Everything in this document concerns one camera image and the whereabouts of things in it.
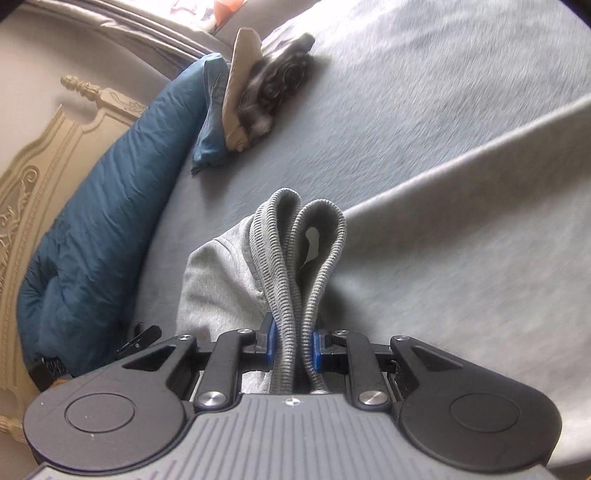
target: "blue pillow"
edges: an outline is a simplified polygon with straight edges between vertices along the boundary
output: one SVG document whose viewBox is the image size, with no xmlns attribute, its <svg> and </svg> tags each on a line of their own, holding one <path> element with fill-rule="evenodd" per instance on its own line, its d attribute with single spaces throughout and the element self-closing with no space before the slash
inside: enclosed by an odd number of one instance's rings
<svg viewBox="0 0 591 480">
<path fill-rule="evenodd" d="M 229 156 L 222 125 L 222 106 L 228 86 L 229 68 L 225 62 L 220 62 L 215 67 L 216 75 L 209 75 L 205 79 L 210 95 L 206 99 L 207 117 L 191 152 L 192 175 L 205 167 L 221 165 Z"/>
<path fill-rule="evenodd" d="M 207 151 L 196 139 L 206 145 L 219 136 L 214 122 L 202 127 L 223 75 L 227 81 L 228 65 L 211 54 L 168 84 L 43 236 L 17 303 L 28 368 L 58 356 L 82 375 L 113 360 L 125 343 L 125 308 L 178 173 L 192 147 Z"/>
</svg>

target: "black clip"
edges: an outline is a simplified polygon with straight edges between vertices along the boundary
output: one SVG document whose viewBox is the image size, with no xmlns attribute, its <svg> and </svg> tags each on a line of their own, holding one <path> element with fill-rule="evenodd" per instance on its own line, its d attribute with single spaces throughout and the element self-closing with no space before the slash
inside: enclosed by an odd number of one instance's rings
<svg viewBox="0 0 591 480">
<path fill-rule="evenodd" d="M 182 399 L 198 374 L 196 345 L 181 335 L 45 392 L 24 419 L 35 457 L 97 473 L 162 452 L 193 415 Z M 99 435 L 108 440 L 95 440 Z"/>
<path fill-rule="evenodd" d="M 206 366 L 194 396 L 196 411 L 233 406 L 241 390 L 242 373 L 268 372 L 273 365 L 276 331 L 273 316 L 268 313 L 259 330 L 225 332 L 217 338 L 212 351 L 209 345 L 198 346 L 199 364 Z"/>
<path fill-rule="evenodd" d="M 398 426 L 417 448 L 482 473 L 548 462 L 562 423 L 544 394 L 408 336 L 390 348 Z"/>
<path fill-rule="evenodd" d="M 337 330 L 332 342 L 346 347 L 345 385 L 349 401 L 360 410 L 389 411 L 392 399 L 368 338 L 360 333 Z"/>
<path fill-rule="evenodd" d="M 29 370 L 29 377 L 40 392 L 44 392 L 57 380 L 69 380 L 72 378 L 66 366 L 56 357 L 42 357 Z"/>
<path fill-rule="evenodd" d="M 126 356 L 130 356 L 134 353 L 141 352 L 142 350 L 152 345 L 161 336 L 162 330 L 160 329 L 160 327 L 158 327 L 157 325 L 152 325 L 143 332 L 140 332 L 135 338 L 133 338 L 133 340 L 130 340 L 119 350 L 117 350 L 115 358 L 117 360 L 121 360 Z"/>
</svg>

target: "headboard finial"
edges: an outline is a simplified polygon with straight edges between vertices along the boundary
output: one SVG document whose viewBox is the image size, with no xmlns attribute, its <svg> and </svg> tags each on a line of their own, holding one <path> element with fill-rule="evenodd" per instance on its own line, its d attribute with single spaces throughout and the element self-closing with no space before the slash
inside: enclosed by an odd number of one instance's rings
<svg viewBox="0 0 591 480">
<path fill-rule="evenodd" d="M 99 99 L 100 91 L 102 90 L 98 85 L 84 82 L 73 75 L 63 76 L 61 78 L 61 84 L 68 90 L 78 92 L 81 96 L 88 98 L 91 102 L 96 102 Z"/>
</svg>

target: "ribbed fabric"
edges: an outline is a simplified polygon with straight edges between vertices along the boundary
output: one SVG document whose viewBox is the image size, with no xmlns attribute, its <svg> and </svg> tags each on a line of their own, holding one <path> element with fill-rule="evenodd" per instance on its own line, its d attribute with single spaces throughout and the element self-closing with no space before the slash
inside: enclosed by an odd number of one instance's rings
<svg viewBox="0 0 591 480">
<path fill-rule="evenodd" d="M 293 391 L 300 356 L 313 391 L 328 392 L 312 367 L 311 340 L 320 299 L 345 245 L 346 221 L 328 200 L 315 200 L 301 209 L 300 205 L 296 192 L 281 189 L 257 209 L 250 228 L 252 259 L 279 331 L 271 376 L 274 393 Z M 305 281 L 300 273 L 310 228 L 319 233 L 319 254 L 310 281 Z"/>
</svg>

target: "carved wooden headboard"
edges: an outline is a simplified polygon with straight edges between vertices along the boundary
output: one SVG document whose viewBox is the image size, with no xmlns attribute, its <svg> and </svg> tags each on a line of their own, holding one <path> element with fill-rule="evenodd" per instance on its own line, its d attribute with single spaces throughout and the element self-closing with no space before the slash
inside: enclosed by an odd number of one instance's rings
<svg viewBox="0 0 591 480">
<path fill-rule="evenodd" d="M 41 237 L 106 149 L 145 107 L 112 89 L 61 78 L 96 103 L 94 121 L 80 125 L 59 107 L 43 133 L 25 146 L 0 178 L 0 432 L 25 442 L 22 416 L 39 392 L 22 360 L 17 295 Z"/>
</svg>

